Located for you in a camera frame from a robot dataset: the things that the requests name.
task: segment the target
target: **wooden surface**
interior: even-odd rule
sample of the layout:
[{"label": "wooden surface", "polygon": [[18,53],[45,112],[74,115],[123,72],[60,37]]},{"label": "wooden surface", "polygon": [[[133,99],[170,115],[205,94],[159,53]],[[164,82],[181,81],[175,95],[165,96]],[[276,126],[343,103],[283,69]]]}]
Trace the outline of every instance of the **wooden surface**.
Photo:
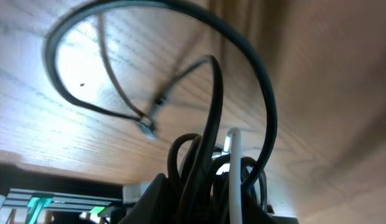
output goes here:
[{"label": "wooden surface", "polygon": [[[129,121],[68,104],[45,74],[42,51],[49,29],[81,2],[0,0],[0,162],[119,184],[151,180],[166,172],[175,138],[202,133],[210,70],[176,87],[158,114],[155,141]],[[276,213],[301,223],[386,223],[386,1],[198,3],[245,35],[270,74],[279,129],[265,170]],[[236,126],[245,154],[259,154],[262,95],[235,47],[167,10],[120,9],[105,19],[111,64],[143,110],[179,61],[216,55],[225,83],[218,142]],[[106,75],[96,26],[89,18],[65,39],[62,78],[79,98],[131,113]]]}]

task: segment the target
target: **wooden table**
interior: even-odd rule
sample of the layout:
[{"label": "wooden table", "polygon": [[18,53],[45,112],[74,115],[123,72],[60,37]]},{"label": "wooden table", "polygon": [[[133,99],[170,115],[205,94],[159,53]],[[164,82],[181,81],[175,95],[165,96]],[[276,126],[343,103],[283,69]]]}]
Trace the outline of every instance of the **wooden table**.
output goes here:
[{"label": "wooden table", "polygon": [[[168,149],[202,133],[212,77],[189,75],[158,114],[158,139],[129,121],[67,103],[47,78],[45,36],[86,1],[0,0],[0,162],[119,184],[166,172]],[[276,213],[301,223],[386,223],[386,1],[197,1],[252,43],[272,80],[278,138],[266,167]],[[133,103],[147,108],[159,83],[202,54],[224,72],[218,142],[243,131],[257,156],[266,114],[242,54],[216,32],[167,10],[131,8],[104,15],[109,57]],[[72,30],[59,69],[79,98],[131,113],[103,67],[97,18]],[[188,146],[179,152],[181,159]]]}]

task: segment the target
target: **green component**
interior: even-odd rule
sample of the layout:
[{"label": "green component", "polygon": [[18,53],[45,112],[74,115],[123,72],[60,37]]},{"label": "green component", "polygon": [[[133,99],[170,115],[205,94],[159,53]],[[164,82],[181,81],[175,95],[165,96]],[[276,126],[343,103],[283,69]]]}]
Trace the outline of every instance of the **green component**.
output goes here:
[{"label": "green component", "polygon": [[100,206],[96,206],[95,208],[90,210],[89,213],[97,214],[97,213],[101,212],[103,209],[105,209],[105,208],[104,207],[100,207]]},{"label": "green component", "polygon": [[39,198],[33,197],[31,198],[27,207],[29,207],[29,212],[27,213],[26,224],[35,224],[37,222],[39,213],[43,208],[48,207],[51,203],[53,197]]}]

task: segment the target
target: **teal component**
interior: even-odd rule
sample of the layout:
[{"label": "teal component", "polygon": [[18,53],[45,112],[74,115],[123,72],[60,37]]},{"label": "teal component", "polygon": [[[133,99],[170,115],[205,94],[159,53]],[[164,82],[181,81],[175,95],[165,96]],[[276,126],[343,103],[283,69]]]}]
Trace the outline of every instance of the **teal component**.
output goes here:
[{"label": "teal component", "polygon": [[37,222],[39,213],[43,208],[48,207],[51,203],[53,197],[39,198],[33,197],[31,198],[27,207],[29,207],[29,212],[27,213],[27,218],[25,224],[35,224]]}]

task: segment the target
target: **wood grain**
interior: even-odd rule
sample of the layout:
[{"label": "wood grain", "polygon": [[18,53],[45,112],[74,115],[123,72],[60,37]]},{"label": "wood grain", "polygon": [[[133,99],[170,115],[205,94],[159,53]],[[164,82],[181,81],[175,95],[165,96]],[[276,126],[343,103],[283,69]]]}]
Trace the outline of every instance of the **wood grain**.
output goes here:
[{"label": "wood grain", "polygon": [[[175,138],[202,132],[210,70],[200,68],[176,87],[158,114],[155,141],[128,121],[68,104],[45,74],[42,51],[53,25],[83,2],[0,0],[0,162],[120,184],[151,180],[166,172]],[[279,117],[266,167],[275,212],[301,223],[386,223],[386,1],[197,3],[245,35],[269,71]],[[234,46],[167,10],[104,16],[111,65],[133,103],[145,110],[177,68],[214,54],[225,85],[218,142],[236,126],[245,154],[259,154],[262,95]],[[96,17],[68,34],[59,52],[62,78],[75,96],[131,113],[106,75],[97,34]]]}]

